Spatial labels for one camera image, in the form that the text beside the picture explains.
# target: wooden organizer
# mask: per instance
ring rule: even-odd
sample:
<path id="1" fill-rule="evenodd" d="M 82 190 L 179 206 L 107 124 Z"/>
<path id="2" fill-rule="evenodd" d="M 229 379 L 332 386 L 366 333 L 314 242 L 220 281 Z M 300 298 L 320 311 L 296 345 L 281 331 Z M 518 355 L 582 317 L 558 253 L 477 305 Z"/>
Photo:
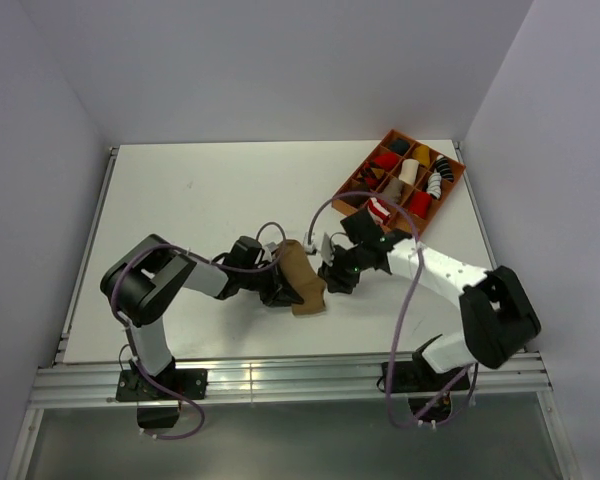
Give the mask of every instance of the wooden organizer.
<path id="1" fill-rule="evenodd" d="M 389 150 L 387 147 L 391 144 L 391 142 L 393 142 L 397 138 L 403 138 L 404 140 L 409 142 L 410 147 L 409 147 L 409 150 L 407 151 L 407 153 L 405 153 L 403 156 L 400 157 L 398 164 L 390 172 L 385 173 L 378 188 L 371 190 L 371 193 L 380 193 L 381 194 L 382 191 L 384 191 L 384 188 L 389 183 L 389 180 L 391 179 L 391 177 L 397 177 L 400 174 L 400 170 L 402 168 L 402 162 L 407 158 L 411 158 L 411 154 L 413 153 L 413 151 L 418 146 L 423 145 L 422 143 L 418 142 L 417 140 L 414 140 L 413 138 L 411 138 L 403 133 L 400 133 L 396 130 L 391 130 L 389 133 L 387 133 L 387 135 L 382 139 L 382 141 L 378 144 L 378 146 L 373 149 L 371 154 L 367 158 L 365 158 L 365 160 L 360 164 L 360 166 L 349 176 L 349 178 L 344 182 L 344 184 L 342 185 L 342 187 L 340 187 L 340 189 L 336 192 L 336 194 L 350 191 L 351 185 L 352 185 L 352 179 L 355 178 L 355 176 L 362 169 L 364 164 L 368 160 L 371 160 L 371 159 L 378 157 L 380 155 L 383 155 L 385 153 L 389 153 L 391 150 Z M 430 164 L 429 168 L 425 168 L 423 165 L 420 165 L 418 167 L 418 174 L 416 176 L 416 181 L 415 181 L 414 186 L 412 187 L 410 185 L 405 185 L 405 187 L 402 191 L 402 197 L 400 198 L 399 204 L 405 210 L 408 210 L 409 203 L 411 202 L 411 199 L 415 192 L 426 191 L 427 182 L 429 181 L 429 177 L 435 171 L 434 162 L 436 160 L 436 157 L 438 155 L 443 155 L 443 154 L 441 154 L 440 152 L 429 147 L 429 155 L 431 157 L 431 164 Z M 416 228 L 418 229 L 419 235 L 422 235 L 424 233 L 424 231 L 427 229 L 427 227 L 433 220 L 433 217 L 436 216 L 436 214 L 438 213 L 438 210 L 440 210 L 440 208 L 442 207 L 444 202 L 447 200 L 447 198 L 449 198 L 449 194 L 451 193 L 453 188 L 460 181 L 460 178 L 462 177 L 462 174 L 464 173 L 464 170 L 466 168 L 463 164 L 453 160 L 452 158 L 449 158 L 447 156 L 445 156 L 445 158 L 448 160 L 449 166 L 451 167 L 451 171 L 453 172 L 454 181 L 449 182 L 448 180 L 444 180 L 444 179 L 442 180 L 441 185 L 440 185 L 441 190 L 442 190 L 442 195 L 440 196 L 440 200 L 436 200 L 435 198 L 431 199 L 431 205 L 427 212 L 426 218 L 420 218 L 417 215 L 410 213 L 411 218 L 413 219 L 413 222 L 415 223 Z M 339 212 L 349 216 L 361 208 L 366 208 L 367 202 L 368 202 L 368 200 L 365 201 L 360 207 L 354 207 L 352 205 L 349 205 L 344 200 L 338 199 L 338 200 L 334 200 L 333 202 L 331 202 L 331 205 L 333 206 L 333 208 L 335 208 Z M 384 225 L 382 225 L 382 228 L 386 232 L 388 232 L 389 230 L 392 230 L 394 228 L 399 228 L 400 230 L 404 230 L 406 232 L 411 233 L 411 228 L 410 228 L 409 224 L 407 223 L 407 221 L 402 217 L 402 215 L 400 215 L 396 211 L 396 209 L 393 207 L 389 207 L 389 211 L 391 212 L 391 216 L 389 217 L 389 220 Z"/>

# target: folded brown cloth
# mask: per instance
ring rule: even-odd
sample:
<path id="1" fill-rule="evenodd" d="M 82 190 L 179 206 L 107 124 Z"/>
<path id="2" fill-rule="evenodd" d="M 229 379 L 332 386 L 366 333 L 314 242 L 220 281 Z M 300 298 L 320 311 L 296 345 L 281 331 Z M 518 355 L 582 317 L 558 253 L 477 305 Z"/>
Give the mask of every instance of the folded brown cloth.
<path id="1" fill-rule="evenodd" d="M 326 306 L 323 294 L 327 283 L 313 271 L 300 242 L 287 240 L 279 265 L 289 284 L 304 299 L 302 305 L 292 304 L 291 312 L 295 316 L 324 312 Z"/>

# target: purple cable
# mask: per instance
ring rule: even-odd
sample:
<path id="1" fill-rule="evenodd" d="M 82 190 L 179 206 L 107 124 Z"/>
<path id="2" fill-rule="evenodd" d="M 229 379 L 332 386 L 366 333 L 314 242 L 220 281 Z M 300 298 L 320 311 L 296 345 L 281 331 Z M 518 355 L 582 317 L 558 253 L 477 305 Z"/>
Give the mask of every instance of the purple cable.
<path id="1" fill-rule="evenodd" d="M 395 208 L 398 211 L 398 213 L 400 213 L 400 215 L 402 215 L 404 217 L 404 219 L 407 221 L 407 223 L 411 227 L 413 239 L 414 239 L 416 245 L 418 244 L 418 242 L 420 241 L 420 236 L 418 235 L 418 229 L 416 228 L 413 220 L 411 219 L 411 216 L 405 211 L 405 209 L 402 208 L 397 203 L 393 202 L 392 200 L 384 197 L 383 195 L 379 195 L 377 193 L 370 193 L 370 192 L 339 193 L 337 195 L 334 195 L 332 198 L 330 198 L 326 202 L 324 202 L 320 206 L 320 208 L 318 208 L 318 211 L 313 215 L 313 218 L 311 219 L 311 223 L 309 224 L 309 232 L 307 235 L 309 238 L 309 241 L 311 241 L 313 238 L 313 228 L 315 227 L 316 221 L 318 220 L 318 216 L 333 200 L 337 200 L 340 198 L 347 198 L 347 197 L 355 197 L 355 196 L 364 196 L 364 197 L 369 197 L 369 198 L 376 197 L 376 198 L 379 198 L 380 200 L 386 202 L 388 205 L 392 206 L 393 208 Z M 407 428 L 407 427 L 414 425 L 418 419 L 422 418 L 431 409 L 431 407 L 433 407 L 433 405 L 445 394 L 446 391 L 449 391 L 449 389 L 451 387 L 453 387 L 453 385 L 455 385 L 457 382 L 460 381 L 460 379 L 467 373 L 468 368 L 469 368 L 469 367 L 463 368 L 462 371 L 459 372 L 449 383 L 447 383 L 442 388 L 442 390 L 440 390 L 431 400 L 429 400 L 425 404 L 424 407 L 422 407 L 420 410 L 418 410 L 418 412 L 415 415 L 412 415 L 412 417 L 410 418 L 410 420 L 408 422 L 400 423 L 395 419 L 394 412 L 393 412 L 393 404 L 391 402 L 391 391 L 393 389 L 393 370 L 395 368 L 395 363 L 396 363 L 396 354 L 398 351 L 398 343 L 400 341 L 400 333 L 402 332 L 402 325 L 404 323 L 404 318 L 407 313 L 407 309 L 409 308 L 409 303 L 411 303 L 411 298 L 413 297 L 413 294 L 415 293 L 416 286 L 418 285 L 418 282 L 420 281 L 420 276 L 422 275 L 422 270 L 424 269 L 424 255 L 422 254 L 422 249 L 417 248 L 416 252 L 418 255 L 418 269 L 416 270 L 416 274 L 413 277 L 411 285 L 409 285 L 409 289 L 407 290 L 407 294 L 404 297 L 404 301 L 402 302 L 402 306 L 400 307 L 400 313 L 398 313 L 398 320 L 396 322 L 396 327 L 395 327 L 395 330 L 393 333 L 393 341 L 391 342 L 391 350 L 389 351 L 389 365 L 387 368 L 387 378 L 385 380 L 385 402 L 387 404 L 387 415 L 389 416 L 389 422 L 391 423 L 391 425 L 393 425 L 394 427 L 397 427 L 397 428 Z M 462 411 L 466 405 L 469 404 L 471 395 L 473 394 L 473 391 L 475 390 L 477 371 L 478 371 L 478 365 L 476 364 L 474 379 L 473 379 L 472 385 L 469 389 L 469 392 L 467 394 L 467 397 L 465 399 L 465 403 L 461 406 L 461 408 L 457 412 L 450 415 L 449 418 L 445 419 L 444 421 L 440 422 L 439 424 L 447 423 L 449 420 L 454 418 L 460 411 Z"/>
<path id="2" fill-rule="evenodd" d="M 282 258 L 282 254 L 284 253 L 284 248 L 285 248 L 287 237 L 284 233 L 284 229 L 280 226 L 280 224 L 278 224 L 276 222 L 267 222 L 266 224 L 264 224 L 258 231 L 258 236 L 260 236 L 260 233 L 262 232 L 262 230 L 265 227 L 270 226 L 270 225 L 273 225 L 280 230 L 280 233 L 282 234 L 282 246 L 280 247 L 280 255 L 269 265 L 266 265 L 265 267 L 262 267 L 262 268 L 257 268 L 257 269 L 237 268 L 237 267 L 229 267 L 227 265 L 222 265 L 221 263 L 210 262 L 209 260 L 201 257 L 200 255 L 189 252 L 182 247 L 178 247 L 177 245 L 171 245 L 169 243 L 154 245 L 153 247 L 149 247 L 146 250 L 144 250 L 143 252 L 140 252 L 135 257 L 133 257 L 127 265 L 125 265 L 125 267 L 122 269 L 122 272 L 120 273 L 120 276 L 116 280 L 115 285 L 113 286 L 113 291 L 111 292 L 111 312 L 113 313 L 113 316 L 122 324 L 129 325 L 129 322 L 118 313 L 118 297 L 120 296 L 120 287 L 122 286 L 122 281 L 127 277 L 127 275 L 129 275 L 129 272 L 131 271 L 131 269 L 133 267 L 135 267 L 143 258 L 145 258 L 148 254 L 155 252 L 157 250 L 175 250 L 177 252 L 183 253 L 183 254 L 193 257 L 197 260 L 200 260 L 204 263 L 208 263 L 208 264 L 216 266 L 222 270 L 227 270 L 227 271 L 231 271 L 231 272 L 261 273 L 261 272 L 264 272 L 266 270 L 269 270 L 269 269 L 275 267 L 275 265 L 280 261 L 280 258 Z M 133 337 L 131 337 L 131 336 L 129 337 L 129 346 L 131 347 L 131 351 L 132 351 L 133 355 L 136 358 L 138 358 L 138 352 L 135 348 L 135 345 L 133 344 Z M 140 374 L 144 377 L 144 379 L 149 384 L 151 384 L 153 387 L 157 388 L 161 392 L 166 393 L 167 395 L 169 395 L 177 400 L 188 403 L 194 409 L 196 409 L 198 411 L 198 413 L 200 414 L 200 422 L 198 423 L 198 425 L 195 428 L 193 428 L 192 430 L 190 430 L 188 432 L 185 432 L 185 433 L 182 433 L 179 435 L 152 434 L 150 432 L 145 432 L 145 433 L 147 433 L 147 435 L 150 435 L 150 436 L 155 436 L 155 438 L 158 438 L 160 440 L 182 440 L 184 438 L 191 437 L 191 436 L 195 435 L 196 433 L 198 433 L 205 422 L 205 414 L 204 414 L 204 410 L 202 409 L 202 407 L 200 405 L 198 405 L 196 402 L 194 402 L 193 400 L 185 397 L 184 395 L 180 395 L 179 393 L 174 392 L 173 390 L 170 390 L 167 387 L 160 385 L 158 382 L 156 382 L 153 378 L 151 378 L 151 375 L 149 375 L 149 372 L 147 372 L 147 370 L 144 368 L 144 366 L 140 362 L 140 359 L 136 360 L 135 364 L 138 367 L 138 371 L 140 372 Z"/>

